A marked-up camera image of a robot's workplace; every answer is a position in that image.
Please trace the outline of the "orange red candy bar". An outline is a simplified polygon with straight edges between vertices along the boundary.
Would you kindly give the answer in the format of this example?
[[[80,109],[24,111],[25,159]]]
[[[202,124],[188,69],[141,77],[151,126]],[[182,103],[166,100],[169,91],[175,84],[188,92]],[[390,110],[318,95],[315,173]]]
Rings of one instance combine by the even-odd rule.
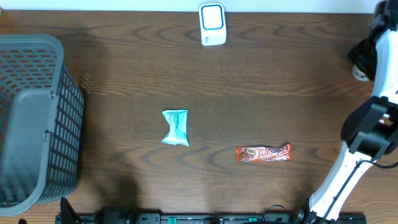
[[[235,147],[236,162],[265,162],[292,160],[290,143],[282,147],[242,146]]]

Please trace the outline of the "teal white wipes packet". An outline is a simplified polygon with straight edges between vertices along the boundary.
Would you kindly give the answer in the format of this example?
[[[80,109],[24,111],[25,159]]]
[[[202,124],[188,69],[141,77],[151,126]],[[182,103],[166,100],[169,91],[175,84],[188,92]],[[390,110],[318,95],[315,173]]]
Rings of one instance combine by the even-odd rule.
[[[163,138],[162,143],[189,146],[187,137],[188,110],[165,110],[162,114],[169,124],[169,132]]]

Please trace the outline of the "green lid jar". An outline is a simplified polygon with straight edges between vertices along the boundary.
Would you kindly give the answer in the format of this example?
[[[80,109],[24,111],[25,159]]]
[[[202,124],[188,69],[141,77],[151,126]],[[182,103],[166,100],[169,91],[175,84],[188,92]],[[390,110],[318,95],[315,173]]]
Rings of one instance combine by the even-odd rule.
[[[365,68],[360,67],[359,65],[353,65],[352,73],[353,76],[361,82],[369,81],[368,71]]]

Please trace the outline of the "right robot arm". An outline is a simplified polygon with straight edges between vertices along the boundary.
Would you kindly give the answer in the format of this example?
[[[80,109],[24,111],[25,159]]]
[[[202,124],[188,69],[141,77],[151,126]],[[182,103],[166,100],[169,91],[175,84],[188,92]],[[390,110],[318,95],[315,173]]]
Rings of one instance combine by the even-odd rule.
[[[365,172],[397,148],[397,0],[376,5],[369,35],[347,57],[357,80],[374,83],[373,92],[345,120],[338,158],[296,223],[366,221],[340,211]]]

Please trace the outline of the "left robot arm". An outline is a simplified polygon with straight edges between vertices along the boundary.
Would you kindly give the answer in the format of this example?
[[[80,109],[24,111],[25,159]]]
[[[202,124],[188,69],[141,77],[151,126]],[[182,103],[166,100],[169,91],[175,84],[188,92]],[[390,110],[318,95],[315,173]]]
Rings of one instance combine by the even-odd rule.
[[[136,216],[128,208],[102,208],[95,213],[77,213],[70,202],[62,197],[60,214],[55,224],[135,224]]]

